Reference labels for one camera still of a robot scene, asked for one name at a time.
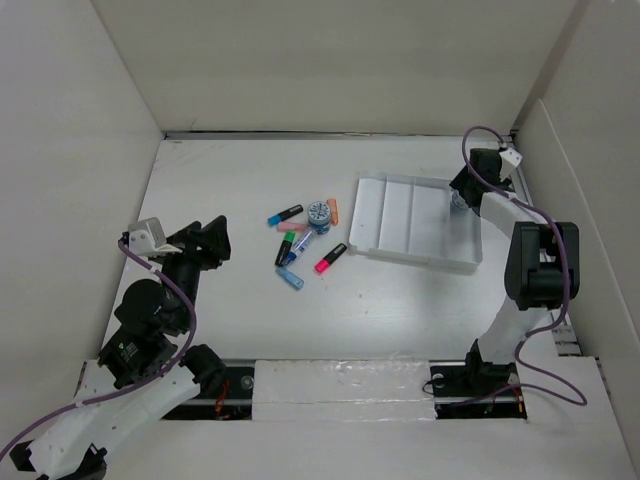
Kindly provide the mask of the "blue round jar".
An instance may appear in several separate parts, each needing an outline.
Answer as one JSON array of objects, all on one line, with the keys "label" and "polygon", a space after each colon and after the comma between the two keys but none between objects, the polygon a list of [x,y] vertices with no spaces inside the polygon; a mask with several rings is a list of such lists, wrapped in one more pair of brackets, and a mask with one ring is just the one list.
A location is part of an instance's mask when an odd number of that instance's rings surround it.
[{"label": "blue round jar", "polygon": [[318,234],[326,234],[332,225],[331,210],[325,201],[316,201],[307,209],[308,224]]},{"label": "blue round jar", "polygon": [[461,210],[468,210],[469,206],[467,205],[465,199],[459,194],[458,191],[453,190],[451,194],[451,202],[454,206]]}]

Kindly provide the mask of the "clear glue bottle blue cap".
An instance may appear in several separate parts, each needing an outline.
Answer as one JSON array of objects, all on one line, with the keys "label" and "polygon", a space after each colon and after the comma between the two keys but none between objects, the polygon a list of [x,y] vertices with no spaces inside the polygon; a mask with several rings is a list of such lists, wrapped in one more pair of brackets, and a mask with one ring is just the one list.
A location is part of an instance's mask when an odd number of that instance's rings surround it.
[{"label": "clear glue bottle blue cap", "polygon": [[315,236],[316,232],[312,228],[307,229],[291,247],[284,261],[284,266],[288,266],[295,262],[308,249]]}]

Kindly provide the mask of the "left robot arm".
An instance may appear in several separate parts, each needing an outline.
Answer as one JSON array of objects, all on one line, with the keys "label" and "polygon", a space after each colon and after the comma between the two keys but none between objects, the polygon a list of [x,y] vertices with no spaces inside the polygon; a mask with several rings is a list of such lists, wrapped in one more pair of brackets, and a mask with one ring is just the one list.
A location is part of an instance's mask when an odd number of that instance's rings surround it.
[{"label": "left robot arm", "polygon": [[149,275],[125,290],[114,310],[120,326],[88,362],[71,403],[2,449],[19,471],[101,479],[119,447],[184,401],[222,387],[224,362],[194,337],[200,275],[231,256],[226,217],[195,221],[170,236],[152,217],[130,224],[118,247]]}]

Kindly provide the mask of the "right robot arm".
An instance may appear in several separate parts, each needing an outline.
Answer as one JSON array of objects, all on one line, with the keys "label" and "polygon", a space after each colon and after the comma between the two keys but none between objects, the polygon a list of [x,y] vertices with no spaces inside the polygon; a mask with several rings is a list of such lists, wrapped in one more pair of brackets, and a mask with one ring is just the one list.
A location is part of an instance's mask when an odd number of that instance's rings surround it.
[{"label": "right robot arm", "polygon": [[463,159],[463,169],[450,183],[455,202],[492,223],[510,241],[505,301],[454,378],[475,401],[505,390],[522,362],[525,343],[544,332],[539,323],[548,312],[567,313],[580,286],[579,229],[519,199],[506,174],[519,163],[514,150],[465,149]]}]

